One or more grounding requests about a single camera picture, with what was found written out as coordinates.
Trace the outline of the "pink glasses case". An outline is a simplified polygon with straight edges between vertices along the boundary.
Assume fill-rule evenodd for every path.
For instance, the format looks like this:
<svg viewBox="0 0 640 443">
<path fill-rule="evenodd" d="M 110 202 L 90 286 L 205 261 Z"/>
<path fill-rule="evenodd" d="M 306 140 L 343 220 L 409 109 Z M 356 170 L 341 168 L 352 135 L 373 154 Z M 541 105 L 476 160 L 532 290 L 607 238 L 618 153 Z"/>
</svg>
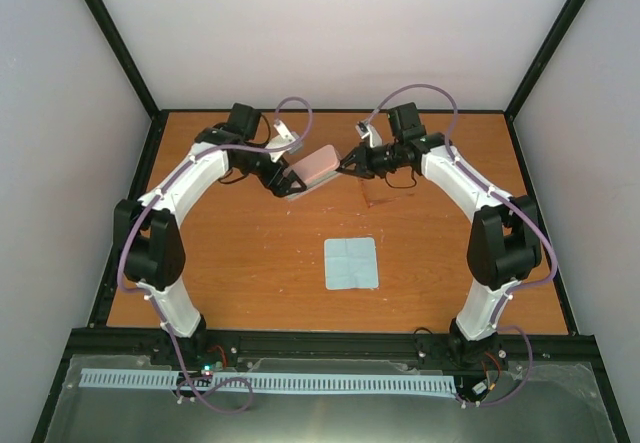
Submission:
<svg viewBox="0 0 640 443">
<path fill-rule="evenodd" d="M 290 170 L 303 181 L 306 189 L 288 195 L 287 199 L 298 199 L 337 177 L 339 164 L 340 156 L 333 145 L 325 145 L 294 163 Z"/>
</svg>

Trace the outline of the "light blue cleaning cloth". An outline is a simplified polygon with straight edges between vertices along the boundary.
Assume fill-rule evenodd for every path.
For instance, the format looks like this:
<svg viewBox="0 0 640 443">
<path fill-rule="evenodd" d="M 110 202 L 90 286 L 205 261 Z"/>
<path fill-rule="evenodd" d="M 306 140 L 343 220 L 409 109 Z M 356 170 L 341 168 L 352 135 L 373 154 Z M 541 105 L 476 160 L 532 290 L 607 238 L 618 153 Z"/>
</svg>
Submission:
<svg viewBox="0 0 640 443">
<path fill-rule="evenodd" d="M 324 242 L 325 287 L 330 291 L 379 287 L 375 240 L 332 238 Z"/>
</svg>

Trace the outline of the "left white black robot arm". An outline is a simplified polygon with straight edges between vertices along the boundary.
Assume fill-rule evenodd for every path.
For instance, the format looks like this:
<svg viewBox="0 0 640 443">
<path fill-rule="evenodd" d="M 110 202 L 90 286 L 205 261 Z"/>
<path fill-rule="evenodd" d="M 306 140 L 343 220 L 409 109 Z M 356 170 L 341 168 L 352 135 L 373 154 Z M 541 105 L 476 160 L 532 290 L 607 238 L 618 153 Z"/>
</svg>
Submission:
<svg viewBox="0 0 640 443">
<path fill-rule="evenodd" d="M 285 161 L 311 129 L 297 134 L 275 118 L 274 137 L 255 142 L 263 114 L 236 103 L 228 119 L 202 130 L 186 156 L 158 185 L 114 209 L 113 249 L 116 283 L 123 293 L 140 294 L 174 337 L 172 351 L 186 365 L 201 363 L 208 353 L 206 320 L 194 306 L 184 283 L 186 253 L 180 227 L 198 200 L 231 170 L 253 175 L 276 197 L 306 190 Z"/>
</svg>

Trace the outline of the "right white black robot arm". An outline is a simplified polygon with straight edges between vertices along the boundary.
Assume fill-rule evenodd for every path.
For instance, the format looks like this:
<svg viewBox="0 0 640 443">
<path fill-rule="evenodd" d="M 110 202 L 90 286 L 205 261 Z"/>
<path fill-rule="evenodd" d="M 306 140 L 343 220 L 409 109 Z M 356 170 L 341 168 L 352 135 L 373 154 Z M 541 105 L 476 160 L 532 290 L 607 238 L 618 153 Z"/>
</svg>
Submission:
<svg viewBox="0 0 640 443">
<path fill-rule="evenodd" d="M 472 283 L 450 324 L 448 353 L 455 365 L 469 366 L 491 348 L 506 304 L 541 262 L 538 208 L 530 197 L 512 196 L 469 166 L 448 135 L 428 132 L 415 104 L 396 106 L 387 117 L 392 142 L 383 143 L 369 119 L 358 122 L 361 141 L 338 170 L 384 179 L 409 168 L 439 187 L 468 218 Z"/>
</svg>

